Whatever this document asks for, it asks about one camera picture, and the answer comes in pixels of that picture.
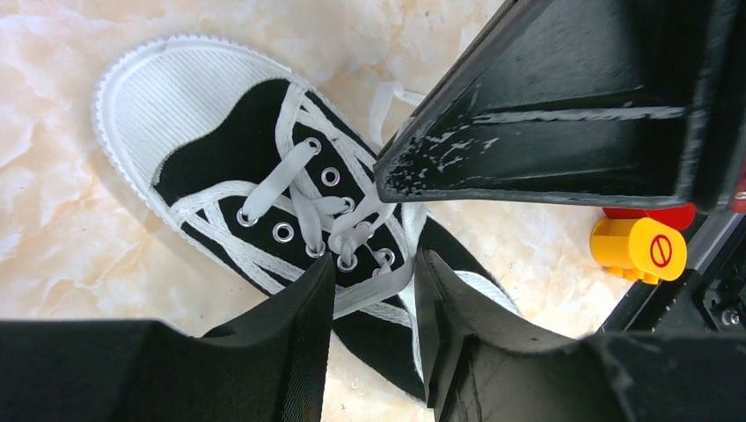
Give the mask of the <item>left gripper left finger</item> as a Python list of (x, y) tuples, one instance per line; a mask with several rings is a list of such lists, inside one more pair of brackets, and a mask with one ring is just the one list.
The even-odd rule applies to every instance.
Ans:
[(201, 336), (221, 349), (209, 420), (320, 420), (334, 282), (326, 254), (280, 293)]

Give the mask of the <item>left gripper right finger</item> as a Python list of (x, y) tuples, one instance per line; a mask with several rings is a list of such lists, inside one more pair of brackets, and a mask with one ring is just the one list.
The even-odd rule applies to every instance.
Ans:
[(426, 403), (438, 421), (569, 421), (572, 339), (466, 284), (433, 251), (418, 251), (415, 295)]

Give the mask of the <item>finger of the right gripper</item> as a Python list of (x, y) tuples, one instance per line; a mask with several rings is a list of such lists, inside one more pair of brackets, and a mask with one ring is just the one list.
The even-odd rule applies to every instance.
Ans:
[(735, 207), (742, 1), (507, 1), (375, 167), (388, 202)]

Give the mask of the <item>black white canvas sneaker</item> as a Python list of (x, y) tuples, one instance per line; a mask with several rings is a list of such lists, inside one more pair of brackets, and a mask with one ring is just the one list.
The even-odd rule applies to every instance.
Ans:
[[(308, 81), (289, 68), (230, 40), (175, 35), (142, 44), (123, 55), (100, 79), (92, 120), (110, 163), (132, 190), (191, 245), (266, 295), (296, 281), (329, 254), (336, 295), (371, 277), (370, 253), (390, 249), (402, 260), (390, 229), (381, 228), (358, 249), (350, 273), (337, 257), (306, 250), (290, 195), (284, 192), (251, 227), (238, 223), (247, 196), (280, 162), (274, 138), (289, 84), (309, 87), (313, 101), (346, 135), (360, 143), (374, 185), (380, 135), (365, 138)], [(332, 152), (306, 168), (321, 197), (363, 197), (346, 166)], [(425, 223), (415, 245), (443, 252), (457, 275), (501, 306), (515, 303), (494, 277), (422, 203), (395, 204), (393, 222), (405, 207), (423, 207)], [(409, 396), (424, 397), (413, 281), (397, 295), (349, 315), (333, 317), (332, 335), (349, 352)]]

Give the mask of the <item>white shoelace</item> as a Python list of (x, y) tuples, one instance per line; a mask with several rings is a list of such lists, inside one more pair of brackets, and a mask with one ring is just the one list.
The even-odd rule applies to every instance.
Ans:
[[(372, 158), (364, 147), (338, 128), (321, 104), (311, 98), (311, 89), (298, 83), (289, 84), (281, 102), (274, 138), (280, 162), (247, 196), (238, 210), (238, 223), (254, 225), (284, 192), (288, 192), (299, 229), (310, 256), (330, 251), (337, 257), (337, 268), (350, 273), (359, 264), (358, 249), (367, 246), (377, 230), (390, 229), (401, 247), (402, 260), (382, 249), (370, 253), (378, 268), (370, 278), (339, 292), (335, 297), (335, 318), (344, 317), (372, 304), (397, 295), (413, 277), (412, 255), (425, 223), (423, 207), (405, 207), (401, 222), (393, 222), (395, 204), (382, 202), (365, 164)], [(315, 157), (332, 152), (341, 158), (358, 190), (359, 201), (347, 196), (321, 197), (305, 169)]]

